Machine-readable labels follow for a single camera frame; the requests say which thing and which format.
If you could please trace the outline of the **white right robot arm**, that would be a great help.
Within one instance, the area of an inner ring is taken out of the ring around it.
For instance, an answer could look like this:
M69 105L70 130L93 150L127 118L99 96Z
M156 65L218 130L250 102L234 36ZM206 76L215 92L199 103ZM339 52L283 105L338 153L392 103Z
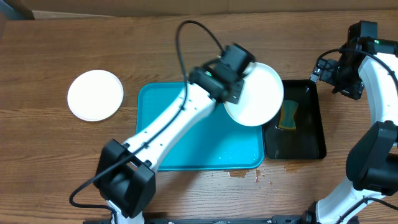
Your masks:
M350 150L346 176L303 214L301 223L357 223L356 214L397 192L397 54L366 53L358 75L366 90L372 126Z

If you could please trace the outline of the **white plate with blue rim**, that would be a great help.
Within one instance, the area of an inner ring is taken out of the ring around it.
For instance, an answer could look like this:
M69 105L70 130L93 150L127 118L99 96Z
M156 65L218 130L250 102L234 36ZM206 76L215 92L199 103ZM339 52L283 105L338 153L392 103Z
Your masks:
M251 62L244 71L239 101L224 103L229 116L243 126L261 126L280 110L284 86L279 74L270 66Z

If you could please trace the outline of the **yellow green sponge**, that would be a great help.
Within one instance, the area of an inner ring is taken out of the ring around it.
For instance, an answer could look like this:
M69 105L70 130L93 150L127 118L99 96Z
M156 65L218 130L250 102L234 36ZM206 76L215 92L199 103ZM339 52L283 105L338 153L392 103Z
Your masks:
M296 101L284 100L280 109L278 128L286 130L296 129L295 114L299 104Z

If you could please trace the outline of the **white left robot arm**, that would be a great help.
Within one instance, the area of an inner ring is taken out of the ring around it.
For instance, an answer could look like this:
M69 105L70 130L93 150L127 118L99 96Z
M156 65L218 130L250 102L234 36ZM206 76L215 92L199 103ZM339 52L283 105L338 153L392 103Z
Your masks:
M150 125L102 149L94 186L106 200L111 223L143 223L143 210L156 191L161 162L185 133L219 103L237 103L252 62L214 59L195 67L178 97Z

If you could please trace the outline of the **white plate with red stain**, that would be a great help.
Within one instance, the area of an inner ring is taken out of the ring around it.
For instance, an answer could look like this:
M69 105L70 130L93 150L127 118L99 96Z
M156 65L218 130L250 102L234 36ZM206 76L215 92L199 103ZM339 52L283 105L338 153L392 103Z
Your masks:
M122 105L124 89L119 78L106 70L90 70L70 85L67 104L83 121L95 122L110 118Z

